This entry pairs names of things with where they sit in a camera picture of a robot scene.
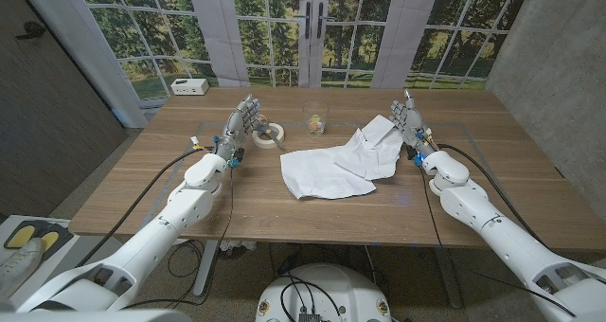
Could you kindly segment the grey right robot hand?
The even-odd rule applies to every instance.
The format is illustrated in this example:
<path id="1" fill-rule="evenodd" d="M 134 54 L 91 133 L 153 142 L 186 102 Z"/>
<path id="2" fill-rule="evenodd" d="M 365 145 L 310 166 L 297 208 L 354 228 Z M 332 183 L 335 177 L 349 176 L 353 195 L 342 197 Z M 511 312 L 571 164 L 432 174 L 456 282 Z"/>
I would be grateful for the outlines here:
<path id="1" fill-rule="evenodd" d="M 405 101 L 392 102 L 392 116 L 389 119 L 401 132 L 408 158 L 424 159 L 436 152 L 437 148 L 430 141 L 431 129 L 423 122 L 407 88 L 404 89 L 404 94 Z"/>

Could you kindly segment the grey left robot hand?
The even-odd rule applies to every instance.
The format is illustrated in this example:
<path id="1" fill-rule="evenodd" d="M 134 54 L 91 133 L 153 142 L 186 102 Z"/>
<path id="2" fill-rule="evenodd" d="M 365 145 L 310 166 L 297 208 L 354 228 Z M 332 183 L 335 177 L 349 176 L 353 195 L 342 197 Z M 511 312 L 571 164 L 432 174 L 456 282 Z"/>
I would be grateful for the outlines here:
<path id="1" fill-rule="evenodd" d="M 259 125 L 259 102 L 250 93 L 231 113 L 216 142 L 215 153 L 224 160 L 231 159 L 243 147 L 246 137 Z"/>

